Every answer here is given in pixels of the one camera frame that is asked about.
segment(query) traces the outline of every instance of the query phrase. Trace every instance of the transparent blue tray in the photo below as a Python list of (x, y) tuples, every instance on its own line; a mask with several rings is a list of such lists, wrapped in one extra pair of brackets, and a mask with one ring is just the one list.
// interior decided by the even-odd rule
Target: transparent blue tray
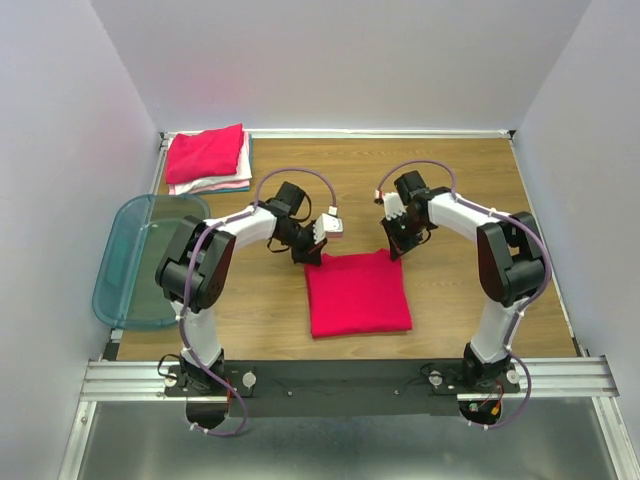
[(186, 215), (209, 218), (209, 206), (197, 195), (142, 195), (118, 211), (93, 291), (93, 311), (103, 323), (126, 330), (175, 324), (154, 277)]

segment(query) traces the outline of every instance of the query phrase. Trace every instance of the wire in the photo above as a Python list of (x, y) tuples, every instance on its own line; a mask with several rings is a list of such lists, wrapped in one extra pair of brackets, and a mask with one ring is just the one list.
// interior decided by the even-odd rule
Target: wire
[(304, 192), (304, 198), (307, 200), (307, 204), (309, 205), (309, 212), (307, 213), (307, 216), (304, 218), (292, 218), (291, 220), (293, 220), (294, 222), (302, 223), (302, 222), (306, 222), (311, 218), (311, 212), (313, 211), (313, 205), (311, 204), (311, 197), (307, 194), (307, 192)]
[(431, 240), (431, 230), (427, 230), (427, 238), (425, 238), (424, 240), (422, 240), (420, 243), (418, 243), (418, 245), (424, 245), (425, 243), (427, 243), (429, 240)]
[(520, 417), (520, 415), (522, 415), (522, 413), (524, 412), (525, 408), (527, 408), (527, 405), (529, 404), (529, 400), (531, 399), (531, 373), (529, 372), (529, 368), (527, 367), (527, 365), (522, 361), (522, 359), (519, 356), (517, 356), (513, 352), (510, 352), (510, 353), (511, 353), (511, 357), (513, 357), (513, 359), (520, 364), (520, 366), (524, 370), (525, 376), (527, 377), (527, 391), (524, 394), (524, 399), (522, 400), (520, 405), (518, 405), (518, 408), (516, 409), (516, 411), (513, 412), (511, 415), (509, 415), (509, 418), (507, 418), (506, 420), (501, 420), (500, 422), (494, 425), (483, 425), (481, 423), (475, 423), (471, 421), (469, 421), (469, 424), (476, 425), (483, 429), (491, 429), (491, 430), (496, 428), (506, 427), (511, 422), (514, 422), (518, 417)]
[(162, 364), (164, 363), (164, 360), (167, 357), (171, 357), (171, 358), (175, 358), (176, 360), (178, 360), (178, 362), (180, 362), (180, 365), (182, 365), (182, 362), (184, 361), (184, 359), (182, 357), (180, 357), (179, 355), (176, 355), (174, 353), (167, 353), (166, 355), (163, 355), (162, 358), (160, 360), (158, 360), (158, 366), (156, 367), (156, 370), (158, 371), (158, 375), (160, 375), (161, 377), (164, 378), (168, 378), (170, 380), (178, 380), (178, 376), (175, 373), (162, 373), (160, 371), (160, 368), (162, 367)]
[(338, 206), (338, 197), (336, 196), (336, 191), (333, 189), (333, 185), (331, 185), (331, 182), (329, 182), (329, 179), (327, 177), (325, 177), (320, 172), (316, 172), (315, 170), (310, 170), (308, 168), (287, 167), (287, 168), (278, 168), (272, 172), (267, 173), (264, 177), (262, 177), (262, 180), (258, 182), (258, 186), (256, 187), (256, 195), (253, 199), (253, 206), (255, 208), (258, 208), (258, 202), (260, 201), (260, 190), (262, 189), (262, 185), (264, 185), (264, 182), (266, 182), (267, 179), (273, 177), (274, 175), (282, 172), (303, 172), (303, 173), (310, 173), (311, 175), (315, 175), (320, 180), (322, 180), (327, 185), (327, 187), (329, 187), (329, 191), (331, 192), (331, 206), (332, 207)]
[(482, 205), (478, 205), (477, 203), (473, 203), (473, 202), (471, 202), (469, 200), (466, 200), (462, 196), (460, 196), (456, 191), (456, 188), (457, 188), (457, 185), (458, 185), (458, 180), (456, 178), (455, 172), (451, 169), (451, 167), (449, 167), (445, 163), (439, 162), (437, 160), (430, 160), (430, 159), (409, 160), (407, 162), (403, 162), (400, 165), (397, 165), (396, 167), (392, 168), (389, 172), (387, 172), (384, 175), (384, 177), (382, 177), (382, 180), (378, 184), (377, 193), (379, 194), (380, 198), (382, 197), (382, 185), (384, 184), (384, 182), (395, 171), (399, 170), (402, 167), (406, 167), (407, 165), (412, 165), (412, 164), (416, 164), (416, 163), (424, 163), (424, 164), (429, 164), (429, 165), (436, 165), (438, 167), (441, 167), (441, 168), (445, 169), (449, 173), (449, 177), (451, 178), (451, 187), (450, 187), (451, 188), (451, 196), (453, 197), (455, 202), (457, 202), (460, 205), (463, 205), (465, 207), (468, 207), (468, 208), (470, 208), (470, 209), (472, 209), (472, 210), (474, 210), (476, 212), (479, 212), (479, 213), (482, 213), (482, 214), (485, 214), (485, 215), (491, 215), (491, 216), (497, 218), (498, 220), (502, 220), (504, 222), (507, 222), (507, 223), (513, 225), (516, 228), (519, 228), (520, 230), (522, 230), (525, 233), (525, 235), (527, 235), (529, 238), (531, 238), (531, 240), (533, 240), (533, 242), (536, 244), (536, 246), (540, 249), (540, 252), (542, 253), (543, 267), (544, 267), (544, 278), (542, 280), (542, 283), (536, 289), (536, 291), (533, 293), (533, 295), (531, 295), (529, 298), (527, 298), (524, 302), (522, 302), (522, 304), (518, 308), (516, 308), (516, 310), (514, 311), (512, 317), (509, 319), (509, 326), (507, 327), (507, 332), (506, 332), (504, 338), (502, 339), (502, 343), (503, 343), (503, 346), (504, 346), (505, 350), (507, 351), (507, 354), (509, 354), (516, 362), (518, 362), (520, 364), (520, 366), (522, 367), (522, 369), (524, 370), (524, 373), (525, 373), (525, 375), (527, 377), (527, 392), (526, 392), (525, 397), (522, 400), (522, 403), (520, 404), (520, 406), (506, 420), (501, 421), (499, 423), (496, 423), (495, 425), (482, 425), (482, 424), (478, 424), (478, 423), (475, 424), (475, 425), (481, 426), (483, 428), (491, 428), (491, 429), (501, 428), (503, 426), (506, 426), (506, 425), (510, 424), (516, 418), (518, 418), (520, 415), (522, 415), (522, 412), (526, 408), (527, 404), (529, 403), (529, 399), (531, 398), (531, 374), (529, 373), (529, 369), (527, 368), (525, 363), (522, 361), (522, 359), (520, 357), (518, 357), (515, 353), (513, 353), (513, 351), (511, 350), (511, 340), (512, 340), (512, 336), (513, 336), (513, 334), (515, 332), (515, 329), (516, 329), (518, 323), (520, 322), (520, 318), (524, 314), (524, 310), (529, 305), (531, 305), (531, 303), (536, 301), (540, 297), (540, 295), (542, 295), (542, 293), (545, 291), (545, 289), (547, 288), (547, 286), (551, 282), (551, 257), (549, 256), (549, 252), (547, 250), (547, 247), (544, 245), (544, 243), (542, 242), (540, 237), (538, 237), (538, 235), (536, 235), (536, 233), (533, 230), (531, 230), (529, 227), (527, 227), (526, 225), (524, 225), (523, 223), (519, 222), (518, 220), (516, 220), (514, 218), (511, 218), (511, 217), (506, 216), (506, 215), (502, 215), (501, 213), (497, 213), (494, 210), (491, 210), (491, 209), (488, 209), (486, 207), (483, 207)]
[(271, 242), (273, 241), (273, 238), (270, 238), (269, 241), (267, 242), (267, 249), (271, 252), (271, 253), (284, 253), (284, 252), (288, 252), (289, 250), (291, 250), (291, 246), (287, 245), (284, 248), (279, 248), (278, 250), (274, 250), (273, 248), (271, 248)]
[[(493, 398), (493, 394), (496, 393), (496, 389), (498, 388), (499, 384), (500, 384), (500, 380), (496, 380), (496, 382), (493, 384), (493, 388), (491, 389), (491, 392), (489, 393), (489, 395), (487, 395), (487, 398), (485, 398), (484, 401), (476, 407), (476, 410), (480, 410), (480, 407), (485, 406), (489, 402), (489, 400)], [(500, 395), (501, 395), (500, 399), (502, 399), (503, 391), (504, 390), (502, 390), (502, 385), (500, 385)]]
[(191, 358), (193, 359), (193, 361), (196, 363), (196, 365), (198, 365), (198, 367), (200, 367), (201, 370), (203, 370), (209, 377), (211, 377), (213, 380), (215, 380), (216, 382), (218, 382), (220, 385), (222, 385), (224, 388), (227, 389), (228, 392), (230, 392), (237, 400), (238, 403), (240, 403), (240, 406), (242, 407), (242, 422), (240, 423), (240, 425), (235, 429), (232, 430), (231, 432), (215, 432), (213, 430), (209, 430), (206, 428), (203, 428), (197, 424), (192, 424), (192, 428), (201, 431), (203, 433), (205, 433), (206, 435), (211, 435), (214, 437), (231, 437), (234, 435), (239, 434), (242, 429), (244, 428), (244, 426), (247, 423), (247, 420), (249, 418), (249, 410), (247, 409), (247, 404), (244, 401), (244, 399), (242, 398), (242, 396), (228, 383), (226, 382), (224, 379), (220, 378), (218, 375), (216, 375), (215, 373), (213, 373), (209, 367), (207, 367), (204, 362), (202, 361), (202, 359), (200, 358), (200, 356), (196, 353), (195, 349), (193, 348), (193, 345), (191, 344), (191, 342), (189, 341), (189, 337), (187, 336), (187, 331), (186, 331), (186, 327), (185, 327), (185, 322), (187, 321), (187, 311), (189, 310), (189, 303), (191, 302), (191, 288), (192, 288), (192, 284), (193, 284), (193, 274), (195, 272), (195, 268), (196, 268), (196, 262), (200, 253), (200, 250), (202, 249), (202, 245), (204, 244), (205, 240), (207, 239), (207, 237), (211, 234), (211, 232), (213, 232), (215, 229), (227, 224), (227, 223), (231, 223), (231, 222), (236, 222), (238, 220), (242, 220), (244, 218), (248, 218), (251, 215), (253, 215), (256, 211), (256, 209), (258, 208), (258, 202), (260, 201), (260, 190), (262, 188), (262, 185), (264, 185), (264, 182), (272, 177), (273, 175), (277, 174), (277, 173), (281, 173), (281, 172), (304, 172), (304, 173), (310, 173), (312, 175), (315, 175), (317, 177), (319, 177), (324, 183), (327, 184), (327, 187), (329, 187), (329, 190), (331, 191), (331, 197), (332, 197), (332, 206), (333, 207), (337, 207), (337, 197), (336, 197), (336, 192), (333, 189), (333, 186), (331, 185), (331, 183), (329, 182), (329, 180), (322, 175), (321, 173), (315, 172), (313, 170), (309, 170), (306, 168), (279, 168), (277, 170), (274, 170), (270, 173), (268, 173), (267, 175), (265, 175), (262, 180), (260, 180), (260, 182), (258, 183), (258, 186), (256, 187), (256, 195), (253, 201), (253, 209), (252, 210), (245, 210), (242, 211), (240, 213), (237, 213), (235, 215), (231, 215), (229, 217), (226, 217), (223, 220), (220, 220), (218, 222), (215, 222), (213, 225), (208, 226), (198, 237), (198, 240), (196, 241), (195, 246), (193, 247), (193, 252), (191, 254), (191, 259), (189, 260), (189, 267), (187, 269), (187, 276), (185, 278), (185, 283), (184, 283), (184, 294), (183, 294), (183, 300), (182, 300), (182, 308), (180, 309), (180, 313), (178, 314), (177, 318), (178, 318), (178, 326), (179, 326), (179, 330), (180, 330), (180, 337), (182, 338), (182, 343), (184, 344), (185, 348), (187, 349), (187, 351), (191, 354)]

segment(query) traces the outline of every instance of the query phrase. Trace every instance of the wooden floor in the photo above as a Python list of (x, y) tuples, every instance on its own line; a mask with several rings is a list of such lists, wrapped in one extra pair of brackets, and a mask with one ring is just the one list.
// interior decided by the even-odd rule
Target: wooden floor
[[(285, 166), (304, 166), (326, 174), (339, 196), (345, 234), (324, 251), (332, 255), (373, 252), (387, 247), (379, 224), (382, 207), (373, 191), (384, 173), (401, 161), (429, 157), (451, 165), (459, 192), (488, 207), (529, 210), (518, 171), (504, 139), (269, 139), (254, 140), (254, 181)], [(431, 187), (449, 185), (446, 173), (419, 166)], [(387, 188), (392, 188), (392, 176)], [(330, 195), (310, 175), (270, 179), (266, 199), (284, 180), (313, 199), (314, 217), (326, 211)], [(167, 193), (161, 185), (158, 193)], [(243, 209), (247, 193), (207, 195), (214, 217)], [(272, 254), (264, 243), (234, 254), (222, 297), (216, 304), (218, 332), (227, 358), (349, 359), (456, 357), (474, 334), (485, 297), (478, 282), (475, 246), (443, 228), (432, 240), (403, 257), (405, 290), (414, 321), (407, 333), (356, 335), (313, 340), (309, 333), (303, 269), (288, 253)], [(176, 328), (124, 332), (118, 359), (157, 360), (178, 352)], [(514, 342), (522, 356), (574, 356), (571, 337), (553, 287), (527, 310)]]

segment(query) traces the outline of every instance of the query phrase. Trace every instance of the stack of folded towels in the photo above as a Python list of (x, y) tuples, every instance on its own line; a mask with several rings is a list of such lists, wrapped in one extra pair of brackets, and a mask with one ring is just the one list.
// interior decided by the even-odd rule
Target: stack of folded towels
[(249, 148), (249, 134), (242, 124), (197, 135), (179, 133), (167, 153), (169, 194), (249, 190)]

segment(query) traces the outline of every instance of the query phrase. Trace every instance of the folded cloth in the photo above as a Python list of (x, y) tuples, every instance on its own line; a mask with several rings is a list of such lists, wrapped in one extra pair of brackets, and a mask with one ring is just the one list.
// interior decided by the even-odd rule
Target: folded cloth
[[(238, 180), (237, 182), (224, 182), (218, 183), (214, 185), (209, 185), (200, 188), (194, 188), (192, 190), (187, 190), (188, 193), (207, 193), (207, 192), (229, 192), (229, 191), (238, 191), (238, 192), (246, 192), (249, 190), (249, 180)], [(169, 195), (182, 195), (181, 192), (176, 193), (175, 185), (169, 185)]]
[(234, 175), (243, 142), (242, 124), (197, 135), (179, 133), (167, 153), (167, 183), (175, 185), (213, 175)]
[(305, 265), (311, 336), (411, 330), (402, 263), (388, 250), (332, 257)]
[(191, 182), (169, 185), (170, 195), (182, 195), (183, 193), (198, 193), (215, 190), (234, 190), (237, 188), (246, 189), (249, 187), (251, 178), (251, 139), (249, 134), (244, 134), (244, 143), (238, 156), (238, 171), (235, 175), (221, 175), (203, 177)]

